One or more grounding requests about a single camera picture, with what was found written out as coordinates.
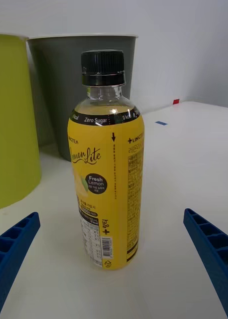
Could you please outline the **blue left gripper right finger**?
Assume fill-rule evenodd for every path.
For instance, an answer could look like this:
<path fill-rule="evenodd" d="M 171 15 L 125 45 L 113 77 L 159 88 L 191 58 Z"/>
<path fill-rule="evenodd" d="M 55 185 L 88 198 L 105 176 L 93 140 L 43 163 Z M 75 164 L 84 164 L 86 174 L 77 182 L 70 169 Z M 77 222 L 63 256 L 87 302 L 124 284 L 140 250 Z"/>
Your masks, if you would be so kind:
<path fill-rule="evenodd" d="M 183 223 L 228 317 L 228 235 L 189 208 Z"/>

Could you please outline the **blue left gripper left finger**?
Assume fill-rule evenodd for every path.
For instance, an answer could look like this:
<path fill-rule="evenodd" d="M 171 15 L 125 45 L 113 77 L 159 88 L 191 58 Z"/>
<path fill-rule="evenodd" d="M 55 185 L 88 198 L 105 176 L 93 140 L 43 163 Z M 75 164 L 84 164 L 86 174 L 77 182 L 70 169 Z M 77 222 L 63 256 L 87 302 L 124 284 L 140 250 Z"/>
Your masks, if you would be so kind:
<path fill-rule="evenodd" d="M 33 212 L 0 236 L 0 313 L 39 228 L 39 214 Z"/>

